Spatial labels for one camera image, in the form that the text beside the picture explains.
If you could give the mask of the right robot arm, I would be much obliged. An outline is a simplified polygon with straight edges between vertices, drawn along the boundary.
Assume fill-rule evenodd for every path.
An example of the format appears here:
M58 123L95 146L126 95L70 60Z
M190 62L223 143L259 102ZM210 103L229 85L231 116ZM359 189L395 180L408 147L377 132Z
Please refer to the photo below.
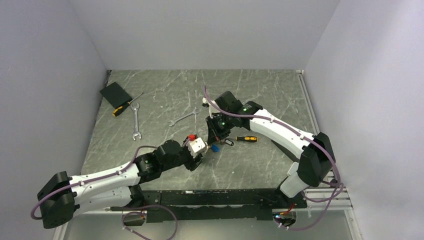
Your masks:
M274 141L286 155L298 162L296 171L281 182L275 194L280 207L289 207L295 196L306 188L318 187L335 165L331 142L326 134L297 129L256 102L241 103L230 91L215 100L211 100L207 93L204 98L209 105L206 118L209 145L227 138L232 128L244 128Z

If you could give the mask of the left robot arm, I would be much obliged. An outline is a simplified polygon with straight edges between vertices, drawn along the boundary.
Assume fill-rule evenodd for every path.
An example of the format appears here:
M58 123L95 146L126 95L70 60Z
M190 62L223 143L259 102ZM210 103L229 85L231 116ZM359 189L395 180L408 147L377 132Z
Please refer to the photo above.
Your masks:
M38 203L31 210L34 220L53 229L73 217L97 209L118 207L137 210L145 204L140 185L158 179L163 172L179 166L194 171L209 146L201 138L183 144L167 140L152 146L152 152L133 158L120 166L85 175L54 174L37 193Z

